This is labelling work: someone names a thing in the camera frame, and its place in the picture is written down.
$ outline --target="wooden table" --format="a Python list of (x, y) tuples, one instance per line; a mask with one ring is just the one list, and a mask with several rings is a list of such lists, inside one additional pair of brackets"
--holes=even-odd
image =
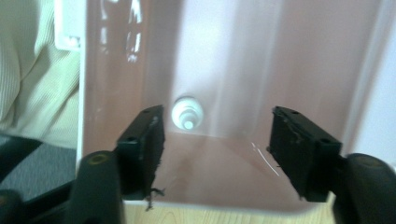
[(263, 215), (220, 210), (203, 210), (179, 207), (154, 207), (146, 212), (145, 206), (127, 205), (125, 207), (128, 224), (289, 224), (320, 223), (333, 224), (332, 199), (320, 203), (318, 207), (299, 215)]

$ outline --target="white cloth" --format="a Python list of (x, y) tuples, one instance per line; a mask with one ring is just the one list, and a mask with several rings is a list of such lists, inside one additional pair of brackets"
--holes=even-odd
[(54, 45), (53, 0), (0, 0), (0, 133), (77, 147), (79, 53)]

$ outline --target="white plastic box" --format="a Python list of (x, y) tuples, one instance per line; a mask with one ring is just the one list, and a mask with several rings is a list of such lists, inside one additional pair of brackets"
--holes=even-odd
[[(395, 1), (79, 3), (78, 159), (112, 150), (140, 110), (164, 105), (154, 186), (166, 196), (156, 201), (308, 208), (265, 150), (275, 105), (312, 119), (344, 143), (344, 154), (396, 167)], [(192, 130), (171, 119), (183, 96), (204, 111)]]

